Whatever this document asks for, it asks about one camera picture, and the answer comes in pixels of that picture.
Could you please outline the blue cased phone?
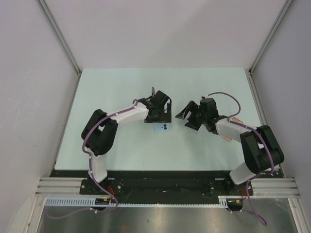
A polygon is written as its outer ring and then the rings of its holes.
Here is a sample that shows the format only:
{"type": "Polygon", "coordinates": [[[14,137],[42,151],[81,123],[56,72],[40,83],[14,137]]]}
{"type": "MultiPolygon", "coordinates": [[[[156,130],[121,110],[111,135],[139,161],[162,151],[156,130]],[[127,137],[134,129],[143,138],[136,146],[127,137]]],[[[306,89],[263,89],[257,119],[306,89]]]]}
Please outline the blue cased phone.
{"type": "Polygon", "coordinates": [[[170,129],[170,123],[154,123],[153,128],[156,133],[166,133],[170,129]]]}

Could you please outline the pink phone case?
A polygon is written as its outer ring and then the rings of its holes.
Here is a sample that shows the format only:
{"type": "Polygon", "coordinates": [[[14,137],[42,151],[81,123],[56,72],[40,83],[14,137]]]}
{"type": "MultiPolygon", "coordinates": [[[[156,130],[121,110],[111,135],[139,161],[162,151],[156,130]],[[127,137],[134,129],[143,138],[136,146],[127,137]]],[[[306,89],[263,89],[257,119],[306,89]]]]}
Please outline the pink phone case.
{"type": "Polygon", "coordinates": [[[227,141],[237,141],[241,142],[240,135],[244,133],[245,127],[236,124],[237,122],[234,121],[229,122],[226,118],[221,119],[216,123],[216,130],[218,135],[224,138],[227,141]]]}

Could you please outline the purple phone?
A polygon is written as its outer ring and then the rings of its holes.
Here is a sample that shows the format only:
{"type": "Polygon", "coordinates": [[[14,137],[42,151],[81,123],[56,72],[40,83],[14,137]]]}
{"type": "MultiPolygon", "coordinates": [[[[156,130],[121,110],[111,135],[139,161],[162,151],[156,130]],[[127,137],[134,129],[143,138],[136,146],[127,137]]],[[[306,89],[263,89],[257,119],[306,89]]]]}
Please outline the purple phone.
{"type": "Polygon", "coordinates": [[[151,88],[151,91],[152,91],[152,96],[154,96],[155,95],[155,93],[156,93],[156,91],[155,91],[155,88],[152,86],[152,88],[151,88]]]}

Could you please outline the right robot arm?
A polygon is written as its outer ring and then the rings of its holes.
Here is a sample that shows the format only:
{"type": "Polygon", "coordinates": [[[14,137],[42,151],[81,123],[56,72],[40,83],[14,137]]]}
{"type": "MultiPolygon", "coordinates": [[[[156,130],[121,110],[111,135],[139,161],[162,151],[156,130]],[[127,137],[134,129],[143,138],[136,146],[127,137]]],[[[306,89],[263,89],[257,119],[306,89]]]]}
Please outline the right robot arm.
{"type": "Polygon", "coordinates": [[[229,180],[224,182],[224,189],[230,195],[237,194],[242,183],[260,175],[266,170],[274,172],[274,168],[284,162],[284,153],[268,125],[259,127],[247,126],[233,116],[220,115],[216,101],[211,97],[203,97],[200,104],[190,101],[175,116],[187,119],[186,127],[199,130],[203,125],[208,132],[241,144],[244,162],[230,171],[229,180]]]}

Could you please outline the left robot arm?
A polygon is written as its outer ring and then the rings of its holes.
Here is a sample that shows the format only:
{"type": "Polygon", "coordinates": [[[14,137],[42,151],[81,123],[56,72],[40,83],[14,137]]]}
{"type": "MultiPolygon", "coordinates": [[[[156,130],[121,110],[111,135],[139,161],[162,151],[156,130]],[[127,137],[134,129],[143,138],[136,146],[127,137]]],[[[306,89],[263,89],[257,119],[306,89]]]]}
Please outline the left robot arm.
{"type": "Polygon", "coordinates": [[[151,124],[172,122],[172,99],[164,92],[154,91],[149,97],[134,99],[132,105],[107,113],[101,109],[93,112],[84,127],[81,138],[82,151],[88,155],[90,188],[97,194],[107,190],[106,157],[114,144],[117,130],[122,125],[144,121],[151,124]]]}

